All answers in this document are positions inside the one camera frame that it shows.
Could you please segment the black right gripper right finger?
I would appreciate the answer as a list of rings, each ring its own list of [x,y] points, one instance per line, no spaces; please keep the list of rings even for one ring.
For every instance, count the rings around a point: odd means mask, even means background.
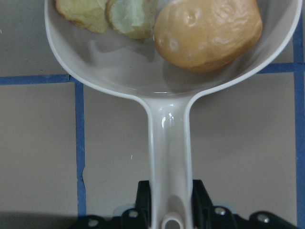
[[[193,223],[197,229],[234,229],[235,220],[224,206],[214,205],[201,180],[193,181]]]

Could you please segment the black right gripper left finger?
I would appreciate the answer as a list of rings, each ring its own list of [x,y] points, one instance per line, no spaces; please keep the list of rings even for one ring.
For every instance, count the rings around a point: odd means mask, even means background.
[[[151,190],[149,181],[139,181],[134,207],[122,214],[123,229],[149,229],[151,226]]]

